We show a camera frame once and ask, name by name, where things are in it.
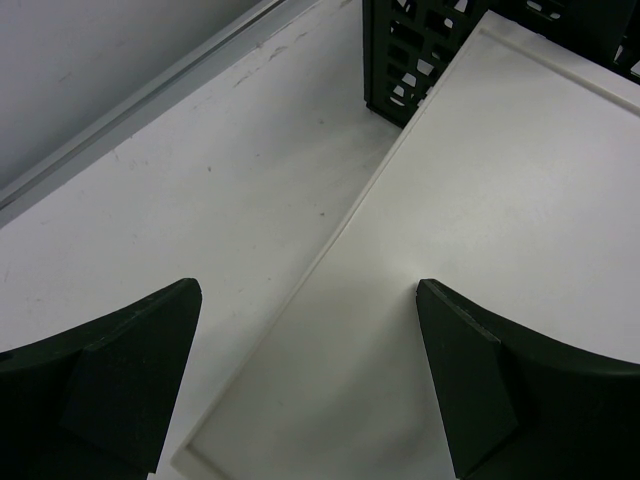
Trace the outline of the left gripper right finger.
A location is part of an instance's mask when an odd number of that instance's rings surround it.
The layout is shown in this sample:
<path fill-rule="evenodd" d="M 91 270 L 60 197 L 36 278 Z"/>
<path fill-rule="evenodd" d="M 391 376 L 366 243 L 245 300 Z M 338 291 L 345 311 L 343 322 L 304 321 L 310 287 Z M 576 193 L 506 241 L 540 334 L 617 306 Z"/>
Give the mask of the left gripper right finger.
<path fill-rule="evenodd" d="M 416 306 L 459 479 L 635 479 L 639 368 L 501 317 L 434 279 Z"/>

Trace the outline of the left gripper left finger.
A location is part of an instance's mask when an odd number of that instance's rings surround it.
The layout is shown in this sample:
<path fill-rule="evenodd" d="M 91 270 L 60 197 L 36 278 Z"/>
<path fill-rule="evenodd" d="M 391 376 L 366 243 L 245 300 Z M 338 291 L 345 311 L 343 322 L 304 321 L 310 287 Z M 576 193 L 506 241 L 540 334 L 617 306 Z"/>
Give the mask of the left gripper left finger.
<path fill-rule="evenodd" d="M 4 479 L 145 479 L 157 470 L 202 305 L 181 279 L 1 354 Z"/>

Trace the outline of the white drawer cabinet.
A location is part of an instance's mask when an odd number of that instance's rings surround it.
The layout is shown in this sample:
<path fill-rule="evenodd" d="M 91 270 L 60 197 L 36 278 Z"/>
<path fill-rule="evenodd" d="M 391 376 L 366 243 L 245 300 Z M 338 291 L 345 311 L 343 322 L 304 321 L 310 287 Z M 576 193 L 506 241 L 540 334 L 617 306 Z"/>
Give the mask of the white drawer cabinet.
<path fill-rule="evenodd" d="M 452 478 L 418 326 L 427 278 L 637 362 L 638 85 L 485 15 L 175 468 Z"/>

